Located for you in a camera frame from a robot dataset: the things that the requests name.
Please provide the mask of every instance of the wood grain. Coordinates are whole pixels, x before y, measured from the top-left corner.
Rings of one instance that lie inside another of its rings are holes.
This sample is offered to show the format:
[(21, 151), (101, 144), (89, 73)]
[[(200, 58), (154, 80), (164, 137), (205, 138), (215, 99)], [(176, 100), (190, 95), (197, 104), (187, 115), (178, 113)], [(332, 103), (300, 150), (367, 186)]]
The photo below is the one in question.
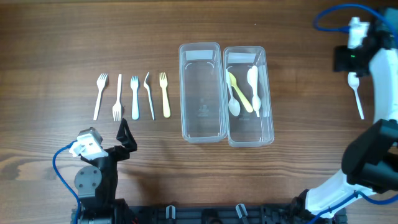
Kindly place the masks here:
[[(333, 47), (345, 44), (347, 36), (317, 32), (311, 25), (318, 12), (337, 3), (0, 5), (0, 222), (69, 222), (76, 202), (55, 175), (52, 156), (90, 126), (101, 133), (104, 147), (118, 144), (119, 124), (113, 122), (111, 108), (119, 73), (124, 75), (124, 117), (139, 145), (118, 167), (117, 197), (128, 204), (285, 203), (323, 183), (340, 168), (345, 147), (373, 120), (370, 78), (359, 88), (366, 118), (361, 121), (346, 74), (331, 71)], [(342, 11), (322, 25), (343, 26), (351, 16), (369, 19), (364, 12)], [(201, 145), (183, 140), (178, 47), (190, 42), (217, 42), (221, 49), (265, 48), (272, 145), (238, 149), (227, 140)], [(142, 86), (147, 72), (156, 121)], [(159, 72), (169, 79), (170, 119), (162, 116)], [(93, 121), (100, 73), (109, 73), (109, 86)], [(130, 116), (132, 75), (141, 81), (138, 121)], [(67, 153), (57, 164), (72, 185), (76, 172), (86, 166)], [(349, 223), (397, 223), (397, 211), (397, 205), (358, 202), (348, 207)]]

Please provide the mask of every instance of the white spoon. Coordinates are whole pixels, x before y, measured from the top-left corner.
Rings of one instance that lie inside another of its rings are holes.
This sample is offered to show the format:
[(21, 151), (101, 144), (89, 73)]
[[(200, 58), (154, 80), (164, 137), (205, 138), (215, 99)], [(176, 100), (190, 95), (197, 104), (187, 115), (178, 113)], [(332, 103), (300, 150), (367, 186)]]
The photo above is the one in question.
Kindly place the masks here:
[(261, 100), (257, 94), (257, 81), (259, 79), (259, 70), (257, 66), (253, 66), (248, 71), (248, 83), (251, 85), (253, 89), (253, 99), (251, 104), (253, 105), (253, 110), (256, 112), (257, 117), (260, 117), (260, 107), (261, 107)]
[(229, 89), (229, 95), (231, 96), (228, 102), (228, 108), (233, 116), (238, 116), (241, 112), (241, 105), (232, 94), (231, 79), (229, 78), (229, 71), (227, 69), (225, 70), (225, 77)]
[(359, 87), (359, 78), (356, 76), (355, 72), (349, 72), (348, 84), (354, 90), (356, 106), (358, 106), (359, 115), (361, 116), (361, 119), (364, 119), (361, 101), (359, 100), (358, 91), (357, 91), (357, 89)]

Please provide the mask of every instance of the empty plastic container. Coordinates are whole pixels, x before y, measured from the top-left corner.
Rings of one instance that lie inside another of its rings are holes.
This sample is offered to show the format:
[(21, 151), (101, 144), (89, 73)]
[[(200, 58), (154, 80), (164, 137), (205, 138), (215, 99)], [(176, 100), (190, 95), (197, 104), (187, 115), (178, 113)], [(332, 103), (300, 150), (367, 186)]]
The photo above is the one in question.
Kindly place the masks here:
[[(235, 90), (241, 112), (233, 116), (228, 109), (225, 70), (237, 79), (237, 85), (251, 102), (252, 88), (248, 70), (259, 70), (258, 95), (260, 117), (248, 113)], [(228, 135), (233, 147), (256, 147), (274, 140), (271, 100), (266, 55), (262, 47), (228, 47), (221, 62), (217, 43), (195, 43), (180, 46), (180, 93), (182, 136), (190, 143), (218, 142)]]

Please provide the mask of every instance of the plastic container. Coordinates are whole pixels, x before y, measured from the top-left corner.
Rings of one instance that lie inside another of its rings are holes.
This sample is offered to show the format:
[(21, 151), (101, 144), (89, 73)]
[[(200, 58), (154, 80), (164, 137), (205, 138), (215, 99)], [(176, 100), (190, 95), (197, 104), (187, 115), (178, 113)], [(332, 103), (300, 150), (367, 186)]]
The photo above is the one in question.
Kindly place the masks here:
[(221, 50), (217, 43), (180, 46), (182, 136), (190, 143), (226, 137)]
[(231, 72), (243, 95), (252, 103), (252, 87), (248, 83), (248, 70), (258, 67), (258, 96), (261, 99), (260, 117), (255, 111), (248, 113), (233, 90), (234, 98), (241, 105), (239, 116), (233, 116), (228, 110), (228, 142), (233, 147), (258, 147), (274, 141), (271, 98), (269, 93), (266, 51), (262, 47), (227, 47), (224, 50), (224, 71)]
[[(228, 109), (225, 70), (236, 77), (238, 87), (251, 102), (247, 73), (253, 65), (259, 70), (260, 117), (255, 111), (248, 113), (233, 90), (241, 105), (241, 112), (235, 117)], [(273, 142), (266, 55), (262, 47), (228, 47), (222, 64), (217, 43), (181, 45), (180, 93), (182, 136), (188, 142), (218, 142), (227, 135), (233, 147), (258, 147)]]

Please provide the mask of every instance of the yellow spoon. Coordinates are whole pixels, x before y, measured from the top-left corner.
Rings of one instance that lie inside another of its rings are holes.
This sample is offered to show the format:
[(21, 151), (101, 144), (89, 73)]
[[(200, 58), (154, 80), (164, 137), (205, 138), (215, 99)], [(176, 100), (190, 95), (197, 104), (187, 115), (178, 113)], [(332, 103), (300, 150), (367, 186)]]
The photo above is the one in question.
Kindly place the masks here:
[(241, 99), (244, 108), (249, 113), (252, 113), (253, 112), (253, 107), (251, 106), (251, 104), (248, 101), (248, 99), (246, 99), (246, 97), (243, 95), (242, 91), (238, 88), (238, 85), (236, 84), (235, 76), (232, 75), (231, 72), (228, 72), (228, 73), (229, 73), (229, 79), (231, 80), (231, 86), (235, 89), (236, 93), (238, 94), (239, 98)]

